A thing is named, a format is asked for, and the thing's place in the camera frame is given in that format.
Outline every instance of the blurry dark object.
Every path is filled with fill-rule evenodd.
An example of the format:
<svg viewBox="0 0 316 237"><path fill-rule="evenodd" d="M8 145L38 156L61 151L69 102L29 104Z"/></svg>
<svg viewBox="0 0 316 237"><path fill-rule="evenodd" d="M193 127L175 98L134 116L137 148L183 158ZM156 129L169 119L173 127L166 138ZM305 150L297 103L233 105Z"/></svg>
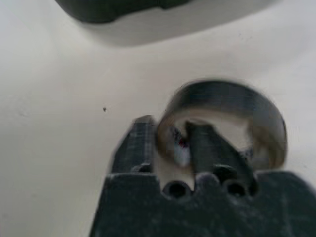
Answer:
<svg viewBox="0 0 316 237"><path fill-rule="evenodd" d="M228 90L234 100L225 98ZM285 154L285 124L278 110L271 106L270 101L248 87L221 81L199 82L175 95L159 126L174 126L172 115L187 116L186 112L193 108L204 112L230 108L229 113L243 112L249 118L253 111L254 120L257 115L265 118L264 109L270 108L266 112L279 133L267 129L269 121L261 124L261 149L284 149ZM254 127L259 126L257 122L260 120L254 122ZM253 171L279 167L284 157L282 162L276 163L273 158L268 163L259 162L262 166L253 166L254 159L262 158L260 154L249 152L249 158L245 158L212 125L200 121L185 121L186 134L181 134L190 147L194 190L181 181L172 181L161 191L153 173L153 156L156 142L161 143L159 139L164 137L158 130L163 132L165 127L158 126L157 130L156 126L151 116L138 118L119 146L112 171L105 180L90 237L315 236L313 189L290 172ZM266 138L284 144L274 146Z"/></svg>
<svg viewBox="0 0 316 237"><path fill-rule="evenodd" d="M163 9L191 0L56 0L72 17L82 22L107 23L122 15L159 6Z"/></svg>

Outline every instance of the metal ring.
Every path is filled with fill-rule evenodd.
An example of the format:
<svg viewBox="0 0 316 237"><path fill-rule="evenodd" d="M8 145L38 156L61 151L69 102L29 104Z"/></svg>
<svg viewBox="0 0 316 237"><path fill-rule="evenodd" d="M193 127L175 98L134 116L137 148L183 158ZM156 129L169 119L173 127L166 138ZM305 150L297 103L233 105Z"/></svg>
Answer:
<svg viewBox="0 0 316 237"><path fill-rule="evenodd" d="M218 115L235 121L246 121L247 133L252 139L252 158L249 164L253 169L273 169L284 164L287 151L286 127L276 106L247 86L218 80L185 85L173 96L157 127L158 152L180 164L168 140L170 127L177 127L186 137L181 122L191 119L205 122Z"/></svg>

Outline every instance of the white surface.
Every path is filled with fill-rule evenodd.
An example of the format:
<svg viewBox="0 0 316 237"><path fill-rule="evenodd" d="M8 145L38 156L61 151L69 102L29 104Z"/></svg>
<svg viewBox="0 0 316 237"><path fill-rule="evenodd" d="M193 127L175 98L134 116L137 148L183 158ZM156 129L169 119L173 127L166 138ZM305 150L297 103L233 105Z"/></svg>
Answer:
<svg viewBox="0 0 316 237"><path fill-rule="evenodd" d="M0 235L86 237L132 120L159 118L198 78L266 93L287 123L286 168L316 185L315 8L195 0L87 26L53 0L0 0Z"/></svg>

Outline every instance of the white table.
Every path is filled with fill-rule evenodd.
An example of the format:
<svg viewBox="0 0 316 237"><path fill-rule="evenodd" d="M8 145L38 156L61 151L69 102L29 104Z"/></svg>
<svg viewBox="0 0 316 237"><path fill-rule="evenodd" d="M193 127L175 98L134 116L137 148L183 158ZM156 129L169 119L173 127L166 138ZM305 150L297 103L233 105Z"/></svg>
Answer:
<svg viewBox="0 0 316 237"><path fill-rule="evenodd" d="M1 0L0 235L86 237L132 120L159 119L200 78L267 94L287 124L286 169L316 186L315 7L195 0L91 26L54 0Z"/></svg>

